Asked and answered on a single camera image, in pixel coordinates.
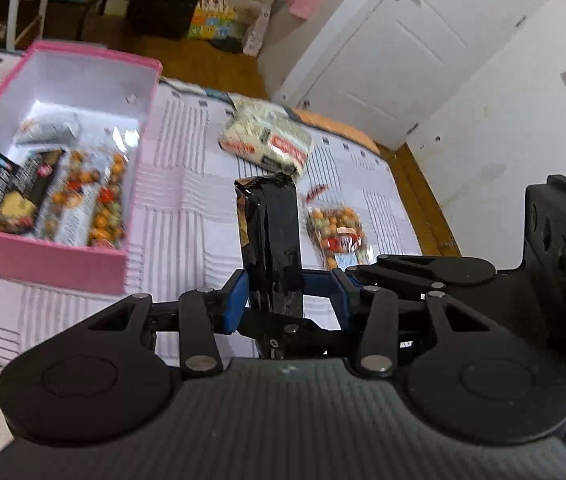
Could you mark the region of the small clear peanut bag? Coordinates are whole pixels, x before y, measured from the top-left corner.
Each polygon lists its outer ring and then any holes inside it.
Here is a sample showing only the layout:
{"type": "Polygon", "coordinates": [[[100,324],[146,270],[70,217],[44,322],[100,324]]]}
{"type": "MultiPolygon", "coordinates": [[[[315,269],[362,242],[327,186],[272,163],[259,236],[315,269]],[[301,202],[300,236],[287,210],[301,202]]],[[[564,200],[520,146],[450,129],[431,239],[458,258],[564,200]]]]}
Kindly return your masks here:
{"type": "Polygon", "coordinates": [[[326,269],[345,271],[370,264],[373,250],[359,214],[341,203],[327,203],[328,190],[326,184],[319,184],[305,196],[308,235],[321,252],[326,269]]]}

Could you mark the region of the white room door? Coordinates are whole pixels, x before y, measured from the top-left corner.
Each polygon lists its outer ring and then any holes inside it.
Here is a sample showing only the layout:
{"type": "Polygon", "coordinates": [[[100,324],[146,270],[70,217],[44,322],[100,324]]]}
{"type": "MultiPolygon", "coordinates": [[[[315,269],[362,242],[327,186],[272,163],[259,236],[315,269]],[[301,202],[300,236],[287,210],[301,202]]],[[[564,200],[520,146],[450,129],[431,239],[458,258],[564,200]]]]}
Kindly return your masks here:
{"type": "Polygon", "coordinates": [[[545,1],[344,0],[272,97],[397,148],[545,1]]]}

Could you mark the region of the clear bag mixed nuts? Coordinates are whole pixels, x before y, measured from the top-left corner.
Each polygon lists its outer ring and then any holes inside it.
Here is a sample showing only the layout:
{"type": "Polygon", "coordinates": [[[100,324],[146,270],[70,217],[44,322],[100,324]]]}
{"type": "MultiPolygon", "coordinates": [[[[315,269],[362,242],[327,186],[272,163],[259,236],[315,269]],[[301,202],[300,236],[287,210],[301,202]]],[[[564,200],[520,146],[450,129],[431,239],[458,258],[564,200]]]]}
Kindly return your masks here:
{"type": "Polygon", "coordinates": [[[61,159],[61,169],[48,192],[37,221],[42,220],[55,192],[93,193],[96,196],[88,243],[78,247],[117,249],[125,238],[125,194],[132,174],[140,134],[117,127],[93,130],[61,159]]]}

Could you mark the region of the striped white bed sheet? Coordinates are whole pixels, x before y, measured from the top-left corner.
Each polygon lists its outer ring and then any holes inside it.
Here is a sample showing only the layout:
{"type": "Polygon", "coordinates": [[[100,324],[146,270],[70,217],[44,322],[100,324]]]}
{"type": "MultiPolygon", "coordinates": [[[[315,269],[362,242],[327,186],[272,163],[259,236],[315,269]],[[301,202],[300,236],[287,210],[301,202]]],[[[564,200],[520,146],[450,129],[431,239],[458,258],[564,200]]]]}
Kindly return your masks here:
{"type": "MultiPolygon", "coordinates": [[[[234,182],[258,168],[219,148],[229,103],[162,82],[138,170],[140,200],[127,231],[127,292],[158,301],[219,287],[241,265],[234,182]]],[[[374,255],[416,255],[420,244],[386,162],[361,145],[315,131],[300,193],[323,186],[329,206],[360,218],[374,255]]],[[[111,298],[0,278],[0,364],[111,303],[111,298]]]]}

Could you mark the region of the pink storage box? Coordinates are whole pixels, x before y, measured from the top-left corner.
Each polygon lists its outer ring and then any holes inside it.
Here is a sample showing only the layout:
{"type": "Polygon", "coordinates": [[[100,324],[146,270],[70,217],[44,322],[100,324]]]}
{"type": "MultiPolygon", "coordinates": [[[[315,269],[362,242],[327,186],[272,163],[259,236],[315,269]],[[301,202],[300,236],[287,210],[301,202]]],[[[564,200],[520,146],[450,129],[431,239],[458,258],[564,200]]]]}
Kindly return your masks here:
{"type": "MultiPolygon", "coordinates": [[[[62,148],[66,155],[89,132],[103,128],[136,129],[140,140],[126,185],[125,238],[120,248],[70,247],[40,240],[35,230],[42,204],[32,232],[0,232],[0,278],[105,295],[124,291],[141,136],[159,75],[161,64],[153,58],[85,44],[38,41],[6,76],[0,84],[0,153],[17,164],[30,151],[62,148]],[[43,114],[76,114],[82,126],[76,143],[14,145],[12,138],[21,123],[43,114]]],[[[54,177],[60,169],[61,162],[54,177]]]]}

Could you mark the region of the large cream snack bag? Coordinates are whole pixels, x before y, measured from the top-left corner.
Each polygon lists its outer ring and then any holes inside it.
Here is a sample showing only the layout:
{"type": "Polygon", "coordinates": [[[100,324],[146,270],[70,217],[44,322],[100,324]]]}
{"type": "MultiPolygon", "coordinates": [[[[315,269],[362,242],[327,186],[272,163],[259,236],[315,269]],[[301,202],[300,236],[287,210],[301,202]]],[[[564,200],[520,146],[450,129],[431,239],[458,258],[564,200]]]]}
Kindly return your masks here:
{"type": "Polygon", "coordinates": [[[261,169],[300,177],[315,147],[312,135],[282,107],[254,99],[234,106],[220,147],[261,169]]]}

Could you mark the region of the white plastic floor bag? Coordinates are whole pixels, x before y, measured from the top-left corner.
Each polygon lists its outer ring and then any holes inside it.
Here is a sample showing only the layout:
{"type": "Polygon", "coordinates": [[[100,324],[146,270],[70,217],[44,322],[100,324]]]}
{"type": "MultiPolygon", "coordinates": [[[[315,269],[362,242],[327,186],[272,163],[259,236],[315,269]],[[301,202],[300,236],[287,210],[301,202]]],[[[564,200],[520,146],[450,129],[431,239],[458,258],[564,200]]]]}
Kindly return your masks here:
{"type": "Polygon", "coordinates": [[[255,20],[248,26],[242,40],[242,52],[245,55],[257,58],[265,40],[271,16],[269,6],[261,6],[255,20]]]}

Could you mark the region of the colourful cardboard box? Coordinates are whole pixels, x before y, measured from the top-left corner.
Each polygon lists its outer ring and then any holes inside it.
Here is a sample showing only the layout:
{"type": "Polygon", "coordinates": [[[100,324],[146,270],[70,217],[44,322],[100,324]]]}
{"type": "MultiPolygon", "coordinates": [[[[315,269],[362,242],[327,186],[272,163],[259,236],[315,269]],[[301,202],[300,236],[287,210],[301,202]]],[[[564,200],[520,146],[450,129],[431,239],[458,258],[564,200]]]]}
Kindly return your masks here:
{"type": "Polygon", "coordinates": [[[187,38],[195,40],[226,40],[234,22],[236,10],[225,0],[198,0],[187,38]]]}

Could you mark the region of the black cracker snack pack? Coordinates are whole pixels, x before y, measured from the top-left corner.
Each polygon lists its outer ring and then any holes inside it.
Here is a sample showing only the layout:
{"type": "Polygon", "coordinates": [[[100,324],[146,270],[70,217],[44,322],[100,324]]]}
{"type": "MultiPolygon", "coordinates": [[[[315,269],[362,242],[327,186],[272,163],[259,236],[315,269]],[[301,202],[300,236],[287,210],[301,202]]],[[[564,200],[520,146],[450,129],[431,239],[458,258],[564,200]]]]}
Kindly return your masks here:
{"type": "Polygon", "coordinates": [[[284,172],[237,179],[234,186],[249,286],[243,325],[263,358],[281,359],[282,337],[274,333],[274,318],[304,313],[296,186],[284,172]]]}

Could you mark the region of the white snack bar wrapper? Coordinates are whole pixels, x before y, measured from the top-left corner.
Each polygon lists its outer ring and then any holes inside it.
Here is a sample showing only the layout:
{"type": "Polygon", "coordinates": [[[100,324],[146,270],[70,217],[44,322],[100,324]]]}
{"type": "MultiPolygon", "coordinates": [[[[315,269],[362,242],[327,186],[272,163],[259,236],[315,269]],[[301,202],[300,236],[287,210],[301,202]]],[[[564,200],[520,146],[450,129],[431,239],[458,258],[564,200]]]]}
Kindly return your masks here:
{"type": "Polygon", "coordinates": [[[14,145],[76,143],[82,126],[76,114],[43,114],[27,118],[12,138],[14,145]]]}
{"type": "Polygon", "coordinates": [[[38,237],[60,245],[86,246],[95,204],[93,193],[53,193],[38,237]]]}

